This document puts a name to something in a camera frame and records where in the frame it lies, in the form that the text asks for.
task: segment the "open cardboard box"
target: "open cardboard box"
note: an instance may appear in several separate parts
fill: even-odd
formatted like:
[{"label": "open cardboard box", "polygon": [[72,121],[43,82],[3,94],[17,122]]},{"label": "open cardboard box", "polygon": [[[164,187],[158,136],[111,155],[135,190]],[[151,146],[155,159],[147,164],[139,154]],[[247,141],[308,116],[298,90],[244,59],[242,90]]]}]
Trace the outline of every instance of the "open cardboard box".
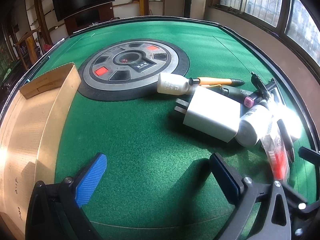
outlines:
[{"label": "open cardboard box", "polygon": [[34,184],[54,183],[62,129],[81,82],[74,63],[22,86],[0,127],[0,215],[24,239]]}]

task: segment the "black button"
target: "black button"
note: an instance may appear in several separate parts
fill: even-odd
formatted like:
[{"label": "black button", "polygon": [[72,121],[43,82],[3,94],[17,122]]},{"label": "black button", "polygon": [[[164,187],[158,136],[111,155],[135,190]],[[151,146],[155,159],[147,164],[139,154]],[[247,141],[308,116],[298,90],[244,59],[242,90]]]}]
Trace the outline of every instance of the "black button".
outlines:
[{"label": "black button", "polygon": [[157,53],[153,55],[154,59],[162,60],[162,61],[167,61],[168,60],[168,55],[166,53]]},{"label": "black button", "polygon": [[137,47],[140,47],[141,45],[142,43],[130,43],[129,48],[137,48]]},{"label": "black button", "polygon": [[96,59],[96,61],[94,62],[94,65],[105,62],[105,61],[107,60],[107,58],[108,58],[108,56],[106,56],[106,57],[104,57],[104,56],[98,57],[98,58]]},{"label": "black button", "polygon": [[125,81],[130,79],[129,70],[117,70],[110,78],[109,81]]}]

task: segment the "green felt surface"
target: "green felt surface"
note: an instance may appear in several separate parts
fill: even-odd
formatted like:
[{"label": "green felt surface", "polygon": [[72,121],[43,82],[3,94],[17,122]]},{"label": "green felt surface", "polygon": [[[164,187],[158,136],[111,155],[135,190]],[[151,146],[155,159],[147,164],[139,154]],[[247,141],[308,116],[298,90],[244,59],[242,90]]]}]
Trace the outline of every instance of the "green felt surface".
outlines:
[{"label": "green felt surface", "polygon": [[[186,77],[213,76],[246,81],[250,72],[267,83],[272,74],[249,50],[217,27],[148,21],[109,26],[66,40],[40,75],[68,62],[79,68],[95,51],[128,39],[174,43],[190,59]],[[98,102],[76,93],[60,140],[55,181],[74,175],[97,152],[108,167],[87,205],[88,218],[105,239],[212,239],[233,210],[213,175],[208,158],[219,152],[229,165],[257,182],[270,182],[263,149],[224,143],[182,125],[172,111],[175,96],[154,94],[122,102]],[[285,95],[286,103],[292,103]],[[306,132],[294,143],[309,147]],[[300,159],[290,183],[310,202],[316,198],[314,166]],[[242,238],[249,232],[254,214]]]}]

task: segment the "clear plastic packaging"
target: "clear plastic packaging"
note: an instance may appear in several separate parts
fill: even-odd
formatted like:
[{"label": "clear plastic packaging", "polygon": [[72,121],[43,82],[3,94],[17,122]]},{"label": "clear plastic packaging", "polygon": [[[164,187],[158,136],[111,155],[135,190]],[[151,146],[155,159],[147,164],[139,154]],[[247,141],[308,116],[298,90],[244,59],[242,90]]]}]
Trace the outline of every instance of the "clear plastic packaging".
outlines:
[{"label": "clear plastic packaging", "polygon": [[275,118],[272,118],[267,134],[261,137],[261,143],[267,154],[274,179],[287,182],[290,175],[289,162]]}]

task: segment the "chair backrest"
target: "chair backrest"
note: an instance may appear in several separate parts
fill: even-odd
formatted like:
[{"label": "chair backrest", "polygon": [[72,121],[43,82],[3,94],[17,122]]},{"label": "chair backrest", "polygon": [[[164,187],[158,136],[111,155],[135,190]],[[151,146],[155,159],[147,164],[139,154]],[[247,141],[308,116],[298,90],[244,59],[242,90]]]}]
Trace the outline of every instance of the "chair backrest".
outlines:
[{"label": "chair backrest", "polygon": [[20,44],[23,41],[26,42],[26,45],[27,45],[27,48],[28,48],[29,57],[30,57],[30,61],[31,61],[32,65],[34,63],[36,63],[37,60],[38,60],[38,56],[36,54],[36,49],[35,49],[36,48],[36,42],[35,42],[35,40],[33,38],[33,33],[35,33],[35,32],[37,33],[39,44],[40,44],[40,49],[41,49],[43,54],[45,53],[44,48],[43,48],[43,44],[42,44],[42,41],[41,41],[41,38],[40,38],[39,31],[40,31],[40,26],[38,28],[36,28],[34,30],[31,30],[31,31],[27,32],[26,34],[24,34],[21,37],[21,39],[17,43],[15,43],[13,45],[15,48],[17,48],[17,53],[18,53],[18,55],[19,55],[19,57],[20,57],[20,59],[21,59],[21,61],[22,61],[22,63],[23,63],[23,65],[24,65],[26,70],[28,70],[28,66],[27,66],[26,62],[24,61],[24,59],[23,59],[22,52],[21,52],[21,49],[20,49]]}]

